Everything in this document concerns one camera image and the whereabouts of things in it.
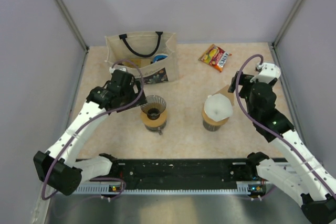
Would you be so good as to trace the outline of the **grey glass dripper cone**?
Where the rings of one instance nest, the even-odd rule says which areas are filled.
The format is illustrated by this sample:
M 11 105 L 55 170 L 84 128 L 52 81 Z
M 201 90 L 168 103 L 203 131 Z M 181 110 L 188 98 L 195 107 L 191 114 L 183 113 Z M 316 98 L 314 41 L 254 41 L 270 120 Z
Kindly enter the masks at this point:
M 149 95 L 146 97 L 146 103 L 140 108 L 150 120 L 156 120 L 165 111 L 166 101 L 161 96 Z

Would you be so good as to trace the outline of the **white paper coffee filter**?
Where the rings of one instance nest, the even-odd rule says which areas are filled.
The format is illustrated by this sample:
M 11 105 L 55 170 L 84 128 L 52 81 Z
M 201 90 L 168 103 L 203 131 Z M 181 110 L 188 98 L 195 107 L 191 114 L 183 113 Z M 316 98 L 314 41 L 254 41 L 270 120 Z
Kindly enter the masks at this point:
M 207 97 L 204 112 L 211 120 L 219 122 L 233 115 L 233 107 L 228 97 L 217 93 Z

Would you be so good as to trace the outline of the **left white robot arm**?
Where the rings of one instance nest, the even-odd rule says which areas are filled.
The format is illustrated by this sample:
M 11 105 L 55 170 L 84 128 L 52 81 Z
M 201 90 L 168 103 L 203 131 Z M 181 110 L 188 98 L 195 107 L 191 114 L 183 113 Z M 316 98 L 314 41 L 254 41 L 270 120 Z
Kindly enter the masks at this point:
M 111 79 L 93 88 L 77 117 L 45 152 L 38 151 L 33 162 L 43 184 L 41 197 L 47 200 L 46 188 L 65 196 L 71 195 L 80 184 L 103 176 L 114 180 L 119 168 L 112 156 L 100 154 L 78 161 L 77 156 L 96 128 L 114 112 L 118 113 L 146 103 L 144 78 L 136 78 L 125 68 L 114 69 Z

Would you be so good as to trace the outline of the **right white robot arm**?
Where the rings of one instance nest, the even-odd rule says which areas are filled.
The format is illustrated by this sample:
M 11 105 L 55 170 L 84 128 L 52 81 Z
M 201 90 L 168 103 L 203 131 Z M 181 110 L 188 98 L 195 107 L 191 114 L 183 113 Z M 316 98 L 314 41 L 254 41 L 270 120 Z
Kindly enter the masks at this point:
M 311 223 L 335 220 L 335 177 L 333 177 L 305 146 L 294 125 L 275 108 L 272 88 L 279 79 L 280 69 L 273 63 L 258 66 L 258 75 L 236 72 L 228 92 L 235 93 L 237 102 L 245 100 L 241 109 L 252 121 L 256 131 L 279 150 L 293 173 L 276 165 L 262 152 L 248 155 L 245 166 L 248 178 L 265 179 L 293 199 Z

